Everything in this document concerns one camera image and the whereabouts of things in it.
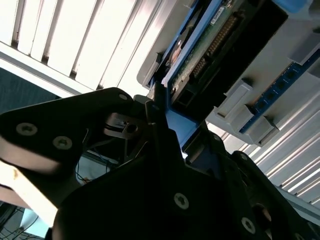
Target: dark blue wall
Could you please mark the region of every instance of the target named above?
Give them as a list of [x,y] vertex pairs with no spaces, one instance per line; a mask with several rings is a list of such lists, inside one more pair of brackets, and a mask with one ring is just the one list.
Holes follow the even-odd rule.
[[56,98],[56,95],[0,68],[0,113]]

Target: green circuit board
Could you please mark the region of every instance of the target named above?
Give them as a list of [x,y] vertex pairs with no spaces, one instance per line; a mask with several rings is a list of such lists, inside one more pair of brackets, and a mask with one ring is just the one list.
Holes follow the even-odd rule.
[[189,79],[189,75],[197,67],[198,62],[202,59],[213,40],[221,31],[224,24],[230,18],[231,14],[241,5],[243,1],[235,1],[231,7],[221,6],[211,20],[211,23],[206,27],[203,34],[195,44],[189,56],[186,58],[177,75],[172,81],[172,89],[177,90],[180,83]]

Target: screw head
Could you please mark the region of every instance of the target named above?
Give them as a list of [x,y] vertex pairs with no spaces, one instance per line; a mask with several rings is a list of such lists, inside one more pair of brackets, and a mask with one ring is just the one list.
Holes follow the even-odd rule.
[[128,97],[124,94],[119,94],[119,97],[123,100],[128,100]]
[[255,225],[253,224],[253,222],[249,218],[243,217],[241,219],[241,223],[242,223],[243,227],[245,228],[245,230],[247,230],[249,233],[251,233],[251,234],[256,233]]
[[15,130],[22,136],[33,136],[38,132],[38,128],[35,125],[27,122],[18,124]]
[[174,195],[174,202],[175,204],[183,209],[183,210],[187,210],[189,208],[189,201],[187,199],[187,197],[185,195],[183,195],[182,193],[179,193],[177,192],[175,195]]
[[52,143],[59,150],[69,150],[72,147],[72,141],[67,136],[57,136]]
[[247,160],[247,159],[248,159],[247,156],[244,155],[243,153],[240,153],[240,157],[241,157],[243,160]]

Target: wire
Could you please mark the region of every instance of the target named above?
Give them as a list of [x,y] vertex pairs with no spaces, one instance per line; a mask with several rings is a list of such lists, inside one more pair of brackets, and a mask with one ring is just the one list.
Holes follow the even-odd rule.
[[9,232],[9,235],[7,235],[7,236],[5,236],[4,238],[1,238],[1,239],[7,239],[10,235],[12,235],[12,234],[14,234],[15,233],[15,231],[17,231],[18,229],[16,229],[15,231],[9,231],[4,225],[6,225],[7,224],[7,222],[17,213],[17,212],[21,212],[21,213],[24,213],[21,209],[19,209],[19,208],[16,208],[15,209],[15,211],[13,212],[13,213],[11,213],[11,215],[8,217],[8,219],[5,221],[5,223],[3,224],[3,229],[5,229],[6,231],[8,231]]
[[99,147],[99,146],[103,146],[103,145],[106,145],[106,144],[110,144],[112,143],[114,140],[116,140],[116,138],[111,138],[111,139],[108,139],[108,140],[104,140],[104,141],[98,141],[94,144],[92,144],[91,146],[87,147],[86,151],[87,150],[91,150],[91,149],[94,149],[96,147]]
[[39,216],[36,217],[36,219],[33,221],[33,223],[31,223],[27,228],[25,228],[22,232],[20,232],[17,236],[15,236],[14,238],[12,238],[12,240],[16,239],[18,236],[20,236],[21,234],[23,234],[25,231],[27,231],[33,224],[35,224],[35,222],[38,220]]
[[78,162],[78,164],[77,164],[76,167],[77,167],[77,170],[75,171],[75,174],[76,174],[77,178],[78,178],[80,181],[84,181],[85,183],[88,183],[88,182],[92,181],[92,179],[84,179],[84,178],[79,174],[79,167],[80,167],[79,162]]

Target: white label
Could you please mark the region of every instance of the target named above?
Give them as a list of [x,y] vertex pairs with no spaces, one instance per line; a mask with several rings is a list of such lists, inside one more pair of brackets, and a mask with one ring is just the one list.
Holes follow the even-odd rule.
[[218,18],[220,17],[220,15],[222,14],[222,12],[225,10],[225,7],[221,6],[219,8],[219,10],[216,12],[216,14],[214,15],[214,17],[212,18],[210,24],[214,25],[216,23],[216,21],[218,20]]

